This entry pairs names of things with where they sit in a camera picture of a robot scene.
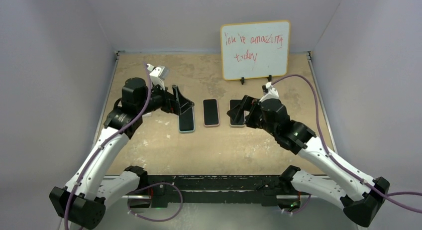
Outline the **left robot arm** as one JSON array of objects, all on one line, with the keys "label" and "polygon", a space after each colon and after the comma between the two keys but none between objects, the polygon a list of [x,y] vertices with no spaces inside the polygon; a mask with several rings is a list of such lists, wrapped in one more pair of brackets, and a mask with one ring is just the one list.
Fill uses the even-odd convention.
[{"label": "left robot arm", "polygon": [[99,225],[106,210],[126,194],[152,194],[165,188],[164,182],[151,183],[148,173],[139,166],[127,167],[107,184],[103,179],[117,154],[142,125],[143,114],[161,110],[181,115],[193,106],[176,85],[169,92],[166,87],[142,78],[128,79],[88,158],[64,187],[54,187],[50,192],[50,201],[63,218],[65,229],[92,230]]}]

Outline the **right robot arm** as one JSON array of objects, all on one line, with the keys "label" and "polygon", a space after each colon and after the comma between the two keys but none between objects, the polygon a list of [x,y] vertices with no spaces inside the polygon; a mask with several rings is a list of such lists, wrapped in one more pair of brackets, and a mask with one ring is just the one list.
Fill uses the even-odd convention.
[{"label": "right robot arm", "polygon": [[227,115],[233,121],[243,121],[247,127],[262,129],[274,137],[283,148],[306,159],[329,179],[313,176],[295,166],[289,166],[280,179],[280,189],[287,194],[295,190],[324,199],[337,207],[361,227],[369,227],[384,203],[382,194],[390,183],[384,177],[374,178],[345,161],[330,149],[324,149],[322,139],[305,124],[291,120],[279,99],[259,101],[244,96]]}]

